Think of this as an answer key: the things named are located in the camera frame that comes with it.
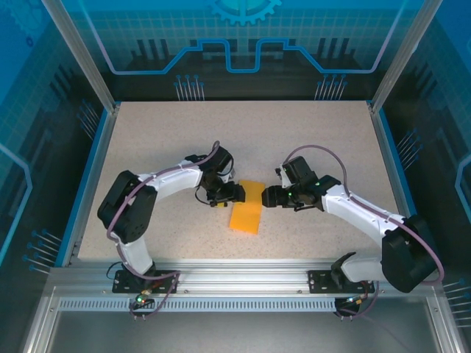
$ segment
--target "yellow cloth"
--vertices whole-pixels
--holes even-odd
[[[245,202],[235,203],[230,218],[229,228],[258,234],[258,225],[262,213],[262,192],[265,184],[241,180],[245,190]]]

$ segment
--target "black mounting bracket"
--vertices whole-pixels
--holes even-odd
[[[373,283],[344,282],[341,287],[332,279],[331,270],[308,271],[308,284],[310,294],[368,294],[375,292]]]
[[[174,271],[157,271],[152,276],[163,276],[170,274]],[[152,294],[167,294],[171,284],[175,280],[175,277],[163,279],[161,281],[143,281],[138,277],[134,276],[127,270],[119,270],[115,273],[115,279],[113,281],[113,293],[132,293],[139,294],[141,291],[152,287]],[[170,293],[177,292],[178,283]]]

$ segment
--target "white robotic arm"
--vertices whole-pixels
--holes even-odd
[[[176,167],[170,168],[169,172],[135,175],[123,171],[100,205],[98,217],[108,229],[125,198],[138,185],[147,181],[135,194],[132,204],[124,208],[111,230],[111,237],[124,263],[138,275],[149,276],[154,264],[147,251],[144,232],[149,226],[156,202],[180,190],[196,187],[206,189],[210,206],[245,201],[244,189],[231,181],[234,170],[230,153],[219,147],[211,158],[201,163],[205,158],[207,156],[186,157]]]
[[[276,172],[282,185],[265,189],[265,207],[282,206],[294,211],[317,208],[344,219],[378,245],[377,254],[353,252],[332,265],[331,277],[339,287],[345,282],[388,280],[396,289],[408,293],[436,269],[424,247],[398,226],[414,229],[432,245],[425,222],[417,216],[406,218],[390,213],[349,192],[331,176],[318,178],[302,157],[282,164]]]

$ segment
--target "enclosure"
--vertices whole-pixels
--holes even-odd
[[[2,5],[1,352],[469,351],[469,1]],[[353,294],[312,293],[308,272],[377,251],[373,239],[280,207],[262,209],[257,235],[235,232],[231,204],[184,190],[146,231],[177,289],[134,322],[99,205],[122,171],[159,171],[215,140],[235,181],[266,186],[296,147],[332,149],[354,193],[425,220],[443,283],[381,282],[365,320],[341,321],[338,300]],[[302,155],[341,178],[328,154]]]

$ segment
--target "blue trim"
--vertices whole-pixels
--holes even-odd
[[[23,161],[21,157],[11,152],[5,145],[1,143],[0,143],[0,152],[5,153],[7,157],[9,157],[18,167],[23,169],[24,178],[26,179],[26,190],[24,192],[23,198],[21,199],[21,203],[18,206],[18,209],[16,210],[16,214],[13,219],[13,222],[10,225],[10,229],[8,230],[7,237],[5,238],[5,241],[3,242],[3,245],[1,246],[1,249],[0,249],[0,266],[1,266],[5,258],[5,255],[7,254],[7,250],[10,247],[10,244],[13,239],[13,235],[15,234],[16,228],[18,227],[18,223],[20,222],[21,216],[23,215],[24,208],[26,207],[26,204],[28,203],[29,196],[31,195],[32,179],[31,179],[31,173],[29,172],[29,166],[26,164],[26,162]]]
[[[414,200],[412,199],[411,189],[409,189],[409,184],[407,183],[406,175],[404,174],[404,169],[400,164],[399,154],[397,153],[396,145],[394,144],[394,140],[392,138],[392,133],[389,128],[388,121],[386,120],[386,115],[384,114],[383,108],[380,109],[380,119],[381,123],[384,128],[384,133],[386,135],[386,139],[388,141],[389,148],[391,149],[392,159],[394,161],[394,165],[397,169],[397,174],[399,175],[399,182],[401,188],[404,190],[404,195],[406,196],[406,203],[409,208],[409,212],[411,215],[417,214],[417,209],[415,208]]]
[[[90,29],[95,37],[95,40],[100,48],[103,57],[110,68],[110,71],[113,72],[115,75],[165,75],[167,74],[174,66],[178,63],[178,61],[188,52],[193,51],[203,51],[203,44],[222,44],[224,46],[224,55],[226,59],[226,69],[228,72],[232,74],[254,74],[260,70],[261,65],[261,46],[264,43],[282,43],[284,51],[298,51],[302,54],[306,60],[315,67],[321,74],[371,74],[375,72],[376,68],[379,66],[381,58],[386,50],[386,47],[391,40],[391,37],[396,30],[397,23],[399,22],[404,9],[409,0],[404,0],[402,6],[397,11],[397,14],[394,18],[394,21],[388,31],[388,34],[383,42],[383,45],[378,52],[378,55],[373,63],[373,66],[370,69],[329,69],[323,68],[309,52],[306,50],[304,46],[293,46],[289,44],[289,38],[262,38],[257,41],[255,46],[255,65],[254,68],[233,68],[231,64],[231,53],[230,53],[230,44],[229,41],[222,38],[203,38],[196,40],[196,46],[189,46],[185,47],[167,64],[167,66],[163,70],[145,70],[145,71],[118,71],[115,69],[113,63],[111,62],[110,56],[108,55],[105,45],[100,38],[98,31],[96,30],[93,22],[91,20],[90,15],[88,14],[87,9],[85,8],[85,4],[83,0],[79,0],[79,5],[83,11],[86,21],[90,26]]]
[[[466,200],[463,189],[461,188],[461,180],[463,179],[463,172],[467,165],[471,163],[471,154],[468,154],[461,162],[458,164],[458,170],[456,171],[456,180],[455,180],[455,189],[458,197],[463,205],[463,209],[468,217],[468,221],[471,223],[471,208]]]
[[[88,183],[88,177],[90,176],[91,166],[95,160],[96,150],[98,149],[99,142],[102,138],[103,128],[107,120],[107,111],[103,109],[102,117],[100,119],[98,129],[96,130],[95,138],[91,145],[90,154],[88,155],[87,164],[85,165],[85,170],[83,171],[82,180],[80,181],[79,190],[77,191],[77,196],[75,196],[74,206],[72,207],[71,215],[68,218],[67,227],[65,228],[64,238],[60,244],[59,253],[57,254],[55,266],[61,267],[64,261],[65,256],[67,255],[68,244],[71,241],[72,229],[74,228],[75,221],[77,218],[77,213],[79,212],[80,205],[83,199],[83,193],[85,192],[85,186]]]

